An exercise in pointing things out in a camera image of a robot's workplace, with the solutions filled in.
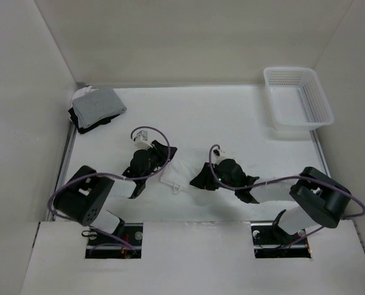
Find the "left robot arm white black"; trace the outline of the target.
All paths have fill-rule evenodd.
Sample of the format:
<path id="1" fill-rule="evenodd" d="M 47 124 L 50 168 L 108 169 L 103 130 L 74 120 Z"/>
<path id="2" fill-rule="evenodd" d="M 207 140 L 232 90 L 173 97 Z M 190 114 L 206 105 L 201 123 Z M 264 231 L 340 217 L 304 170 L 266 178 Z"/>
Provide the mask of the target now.
<path id="1" fill-rule="evenodd" d="M 128 168 L 122 176 L 111 173 L 98 173 L 89 166 L 83 165 L 74 176 L 50 198 L 50 211 L 57 215 L 91 226 L 100 211 L 116 180 L 133 183 L 128 198 L 137 198 L 146 188 L 146 181 L 162 171 L 173 159 L 178 148 L 161 144 L 157 140 L 148 142 L 137 136 L 134 139 L 137 150 L 133 154 Z"/>

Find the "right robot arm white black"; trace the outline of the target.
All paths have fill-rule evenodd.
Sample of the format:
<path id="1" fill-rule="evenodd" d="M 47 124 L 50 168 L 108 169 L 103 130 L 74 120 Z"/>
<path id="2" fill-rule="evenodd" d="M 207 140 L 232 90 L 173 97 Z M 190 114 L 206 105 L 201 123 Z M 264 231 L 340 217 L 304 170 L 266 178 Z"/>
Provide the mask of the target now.
<path id="1" fill-rule="evenodd" d="M 288 179 L 251 188 L 260 177 L 249 176 L 236 161 L 224 159 L 216 164 L 204 163 L 200 173 L 189 184 L 207 191 L 232 187 L 235 196 L 244 203 L 295 201 L 298 206 L 278 213 L 271 227 L 272 238 L 278 243 L 285 243 L 293 234 L 311 226 L 336 228 L 350 201 L 343 194 L 349 193 L 346 188 L 316 168 L 306 167 L 299 176 L 310 180 Z"/>

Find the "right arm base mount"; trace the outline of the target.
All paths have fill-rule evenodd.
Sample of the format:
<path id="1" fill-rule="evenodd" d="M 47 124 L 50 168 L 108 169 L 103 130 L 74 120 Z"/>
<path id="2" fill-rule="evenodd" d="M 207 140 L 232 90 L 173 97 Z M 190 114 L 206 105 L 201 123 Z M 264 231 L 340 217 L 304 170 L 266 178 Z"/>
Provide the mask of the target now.
<path id="1" fill-rule="evenodd" d="M 266 223 L 253 224 L 251 233 L 257 259 L 311 258 L 307 239 L 291 245 L 300 238 L 299 234 L 289 235 Z"/>

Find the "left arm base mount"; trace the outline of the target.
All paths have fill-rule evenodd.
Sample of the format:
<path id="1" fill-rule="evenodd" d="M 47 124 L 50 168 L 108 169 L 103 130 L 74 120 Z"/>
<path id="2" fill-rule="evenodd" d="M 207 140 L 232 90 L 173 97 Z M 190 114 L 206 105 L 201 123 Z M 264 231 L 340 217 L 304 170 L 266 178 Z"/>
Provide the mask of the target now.
<path id="1" fill-rule="evenodd" d="M 87 239 L 86 259 L 141 259 L 143 242 L 143 223 L 127 223 L 118 226 L 114 235 L 116 240 L 93 229 L 83 230 L 81 236 Z"/>

